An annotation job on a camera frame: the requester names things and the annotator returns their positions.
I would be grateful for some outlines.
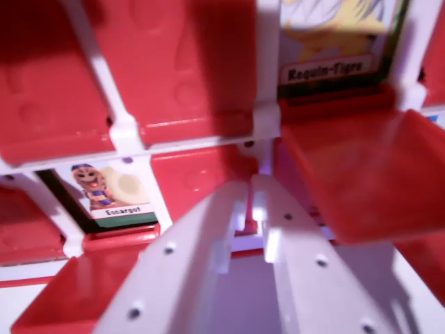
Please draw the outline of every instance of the red plastic tray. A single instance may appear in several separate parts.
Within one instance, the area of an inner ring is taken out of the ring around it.
[[[345,113],[348,102],[333,105]],[[445,228],[445,132],[422,115],[351,108],[343,116],[286,124],[282,138],[340,242]]]
[[[90,19],[95,1],[83,0]],[[145,143],[252,130],[254,0],[99,0],[100,49]]]
[[[173,221],[230,180],[258,172],[257,160],[240,155],[235,145],[154,155],[152,168]]]
[[[20,164],[114,150],[106,103],[59,2],[1,1],[0,35],[0,155]]]
[[[0,188],[0,265],[64,258],[64,241],[24,192]]]

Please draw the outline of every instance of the white plastic frame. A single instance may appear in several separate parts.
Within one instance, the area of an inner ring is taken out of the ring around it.
[[[420,110],[425,101],[426,88],[417,79],[442,2],[410,0],[388,78],[398,93],[401,111]]]
[[[254,218],[264,225],[264,257],[274,266],[283,333],[399,333],[281,184],[255,175],[252,188]]]
[[[228,182],[179,219],[139,255],[94,333],[209,333],[216,275],[228,271],[247,201],[248,184]]]

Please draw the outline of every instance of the white plastic divider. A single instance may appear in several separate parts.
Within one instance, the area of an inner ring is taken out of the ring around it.
[[[0,282],[27,280],[29,278],[52,277],[66,265],[68,260],[20,264],[0,268]]]
[[[257,98],[253,111],[256,137],[280,136],[281,111],[277,103],[280,50],[280,0],[256,0]]]
[[[20,188],[53,221],[66,238],[63,252],[68,257],[83,254],[82,241],[85,234],[63,205],[33,172],[13,175],[13,180],[1,181],[3,185]]]
[[[124,152],[126,155],[143,151],[144,145],[139,136],[138,123],[125,108],[110,68],[94,37],[81,1],[60,0],[60,2],[66,9],[83,53],[107,99],[110,118],[113,121],[110,128],[110,139],[115,149],[118,152]]]
[[[399,110],[420,110],[425,101],[426,88],[417,79],[442,1],[410,0],[388,78]]]

